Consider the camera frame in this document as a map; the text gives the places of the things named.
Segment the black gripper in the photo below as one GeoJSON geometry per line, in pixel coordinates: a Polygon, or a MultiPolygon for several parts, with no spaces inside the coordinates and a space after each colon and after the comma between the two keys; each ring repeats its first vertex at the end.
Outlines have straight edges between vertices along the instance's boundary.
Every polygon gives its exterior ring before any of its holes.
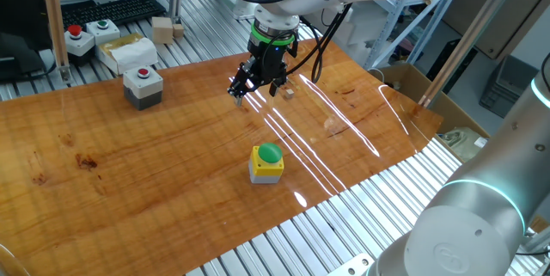
{"type": "Polygon", "coordinates": [[[241,106],[244,95],[248,92],[247,80],[254,87],[270,84],[269,95],[277,95],[278,90],[287,83],[284,55],[297,55],[297,39],[294,34],[282,34],[275,40],[251,34],[247,48],[254,58],[250,67],[251,75],[249,76],[249,63],[240,63],[228,88],[228,94],[237,107],[241,106]]]}

